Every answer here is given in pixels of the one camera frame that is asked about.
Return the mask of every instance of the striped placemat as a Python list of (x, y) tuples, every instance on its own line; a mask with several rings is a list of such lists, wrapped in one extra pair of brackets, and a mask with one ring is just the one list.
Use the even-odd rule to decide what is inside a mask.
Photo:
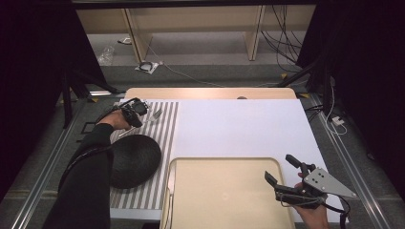
[[(145, 123), (128, 135), (148, 135), (154, 138), (160, 145), (162, 159), (161, 165), (156, 173), (148, 181), (133, 189), (110, 190), (110, 208), (121, 209), (151, 209), (162, 208), (164, 189), (167, 177), (167, 168), (172, 153), (173, 136), (176, 126), (176, 118), (179, 109), (179, 102), (151, 102), (148, 103), (148, 114), (142, 120), (149, 118), (158, 109), (163, 109), (160, 118), (155, 122)], [(115, 131), (111, 135), (111, 142), (118, 140), (118, 135), (123, 131)]]

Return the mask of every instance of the black cushion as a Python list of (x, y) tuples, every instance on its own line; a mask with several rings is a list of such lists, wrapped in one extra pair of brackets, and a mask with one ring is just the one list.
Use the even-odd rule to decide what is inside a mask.
[(147, 135), (128, 135), (113, 143), (114, 163), (111, 185), (118, 189), (135, 188), (159, 168), (161, 150)]

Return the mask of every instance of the clear plastic object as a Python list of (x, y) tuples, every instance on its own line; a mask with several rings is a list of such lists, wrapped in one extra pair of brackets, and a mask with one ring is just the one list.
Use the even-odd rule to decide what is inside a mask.
[(114, 47), (107, 46), (104, 48), (103, 53), (97, 58), (100, 66), (111, 66), (113, 64)]

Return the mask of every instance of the power adapter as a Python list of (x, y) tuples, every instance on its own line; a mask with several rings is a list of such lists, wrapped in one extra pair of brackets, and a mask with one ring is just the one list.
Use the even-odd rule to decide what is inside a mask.
[(345, 121), (340, 116), (336, 116), (336, 117), (332, 118), (331, 121), (333, 122), (333, 124), (335, 126), (340, 126), (343, 123), (345, 123)]

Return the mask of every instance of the hand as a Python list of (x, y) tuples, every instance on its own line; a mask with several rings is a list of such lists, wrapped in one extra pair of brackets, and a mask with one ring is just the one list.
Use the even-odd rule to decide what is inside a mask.
[[(295, 188), (302, 186), (302, 183), (297, 183)], [(306, 209), (299, 206), (292, 206), (303, 219), (309, 229), (327, 229), (329, 228), (327, 208), (319, 205), (316, 209)]]
[(116, 110), (114, 112), (109, 113), (107, 116), (103, 117), (97, 124), (99, 123), (107, 123), (113, 126), (114, 130), (122, 130), (125, 129), (126, 131), (131, 129), (131, 126), (125, 120), (124, 116), (122, 115), (121, 110)]

